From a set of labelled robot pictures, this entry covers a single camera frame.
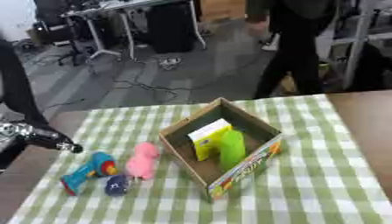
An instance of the white table leg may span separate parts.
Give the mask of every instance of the white table leg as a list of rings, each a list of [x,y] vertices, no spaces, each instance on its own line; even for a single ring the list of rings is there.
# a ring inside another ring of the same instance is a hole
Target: white table leg
[[[135,58],[135,43],[133,41],[132,32],[130,31],[130,23],[128,21],[127,12],[122,11],[120,12],[120,15],[129,41],[129,56],[133,60]]]
[[[189,0],[189,6],[191,7],[194,34],[196,34],[196,37],[198,38],[200,43],[203,45],[203,49],[206,49],[207,48],[206,41],[201,37],[200,32],[199,32],[198,20],[196,19],[196,11],[194,9],[193,0]]]
[[[358,60],[360,59],[362,48],[368,38],[368,29],[372,21],[373,10],[375,9],[377,3],[379,3],[378,0],[367,0],[364,1],[364,7],[361,7],[362,13],[360,14],[360,19],[358,21],[357,31],[355,33],[355,41],[353,42],[353,47],[347,62],[345,79],[343,83],[344,88],[349,88],[353,83],[355,69],[358,66]]]
[[[98,33],[96,32],[93,20],[88,17],[86,18],[86,20],[87,20],[88,28],[90,29],[91,34],[93,34],[94,42],[97,47],[97,51],[93,55],[90,56],[90,59],[92,60],[92,59],[96,58],[98,55],[104,54],[104,53],[115,55],[116,57],[120,58],[121,54],[119,52],[110,51],[110,50],[105,49],[105,47],[103,46],[103,44],[98,36]]]

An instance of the cardboard box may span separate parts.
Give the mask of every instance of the cardboard box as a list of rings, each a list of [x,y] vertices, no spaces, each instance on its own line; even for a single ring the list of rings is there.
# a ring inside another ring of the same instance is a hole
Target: cardboard box
[[[247,151],[247,157],[227,172],[220,167],[219,155],[198,161],[192,141],[187,136],[220,118],[224,118],[235,130],[242,132]],[[174,161],[187,171],[206,198],[212,201],[220,198],[232,185],[250,173],[263,170],[266,163],[280,152],[282,133],[228,100],[219,98],[190,117],[161,130],[159,138],[164,144],[165,152],[172,155]]]

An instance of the toy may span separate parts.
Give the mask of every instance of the toy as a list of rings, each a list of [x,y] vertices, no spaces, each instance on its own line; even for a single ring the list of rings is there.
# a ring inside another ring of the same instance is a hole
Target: toy
[[[132,180],[125,174],[115,175],[108,180],[105,186],[105,193],[108,196],[123,196],[127,193]]]
[[[151,179],[153,176],[153,159],[159,156],[152,143],[140,143],[135,146],[135,155],[128,160],[125,169],[134,178]]]
[[[77,171],[71,175],[64,175],[61,177],[61,183],[70,195],[77,195],[79,193],[79,186],[87,180],[87,178],[94,175],[102,177],[116,174],[114,159],[104,153],[96,152],[91,157],[90,161],[81,166]]]
[[[228,130],[220,139],[220,167],[228,171],[245,158],[245,145],[240,131]]]
[[[198,161],[206,160],[210,156],[218,154],[221,136],[232,128],[229,122],[221,118],[188,134],[193,142]]]

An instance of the tablecloth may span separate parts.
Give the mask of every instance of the tablecloth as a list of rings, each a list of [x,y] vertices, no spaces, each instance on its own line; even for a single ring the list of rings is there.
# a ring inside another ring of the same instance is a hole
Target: tablecloth
[[[210,204],[165,154],[155,177],[111,198],[106,178],[90,179],[80,195],[59,182],[106,151],[123,167],[135,144],[203,104],[92,110],[76,132],[86,152],[62,152],[10,223],[392,223],[392,207],[366,159],[324,95],[238,101],[283,132],[283,153],[261,175],[250,175]]]

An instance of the pink pig toy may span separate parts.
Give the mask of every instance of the pink pig toy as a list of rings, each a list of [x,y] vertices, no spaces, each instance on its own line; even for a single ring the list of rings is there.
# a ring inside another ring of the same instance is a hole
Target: pink pig toy
[[[140,143],[135,146],[135,155],[125,165],[127,173],[134,178],[151,179],[153,176],[154,158],[159,156],[152,143]]]

